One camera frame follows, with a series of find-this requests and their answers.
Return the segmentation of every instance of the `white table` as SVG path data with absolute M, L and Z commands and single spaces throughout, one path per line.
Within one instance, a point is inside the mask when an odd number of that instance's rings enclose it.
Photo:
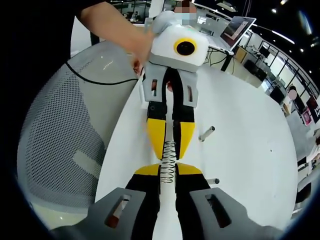
M 125 187 L 140 167 L 160 163 L 146 133 L 140 79 L 114 129 L 95 200 Z M 196 129 L 182 163 L 219 178 L 223 191 L 262 226 L 284 229 L 295 206 L 298 172 L 292 135 L 280 106 L 248 83 L 212 67 L 198 71 Z M 199 134 L 215 132 L 200 143 Z
M 209 42 L 209 49 L 208 49 L 207 57 L 209 57 L 210 65 L 212 64 L 211 63 L 211 53 L 212 53 L 213 50 L 225 54 L 225 60 L 224 60 L 223 65 L 222 65 L 222 67 L 220 69 L 221 71 L 225 72 L 227 70 L 227 67 L 229 66 L 229 64 L 231 62 L 231 59 L 234 56 L 234 52 L 231 51 L 231 50 L 223 49 L 221 47 L 216 47 L 217 45 L 215 44 L 213 36 L 207 35 L 205 33 L 202 33 L 202 34 L 205 35 L 205 37 L 208 39 L 208 42 Z

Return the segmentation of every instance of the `chair backrest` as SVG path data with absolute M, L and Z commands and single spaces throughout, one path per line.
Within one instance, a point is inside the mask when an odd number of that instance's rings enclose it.
M 68 63 L 95 82 L 136 78 L 126 53 L 109 42 L 84 50 Z M 110 138 L 135 84 L 92 84 L 65 64 L 52 76 L 33 101 L 20 136 L 18 181 L 30 202 L 87 213 Z

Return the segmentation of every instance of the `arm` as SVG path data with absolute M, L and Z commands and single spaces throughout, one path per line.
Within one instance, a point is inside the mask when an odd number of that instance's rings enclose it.
M 81 11 L 79 20 L 95 35 L 134 53 L 144 63 L 153 42 L 151 32 L 143 33 L 106 2 Z

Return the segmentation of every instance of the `gray bracket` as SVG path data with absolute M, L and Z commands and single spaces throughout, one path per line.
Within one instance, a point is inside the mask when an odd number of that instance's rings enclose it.
M 205 240 L 273 240 L 282 231 L 249 219 L 246 208 L 220 188 L 190 192 Z
M 116 228 L 106 225 L 124 196 L 130 196 Z M 59 240 L 130 240 L 145 192 L 116 188 L 88 209 L 85 219 L 72 226 L 53 229 L 52 234 Z

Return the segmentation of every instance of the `metal spring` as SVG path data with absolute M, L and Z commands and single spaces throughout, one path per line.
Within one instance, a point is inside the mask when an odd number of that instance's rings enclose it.
M 161 163 L 160 180 L 162 183 L 173 183 L 175 177 L 175 164 L 177 160 L 174 141 L 165 141 Z

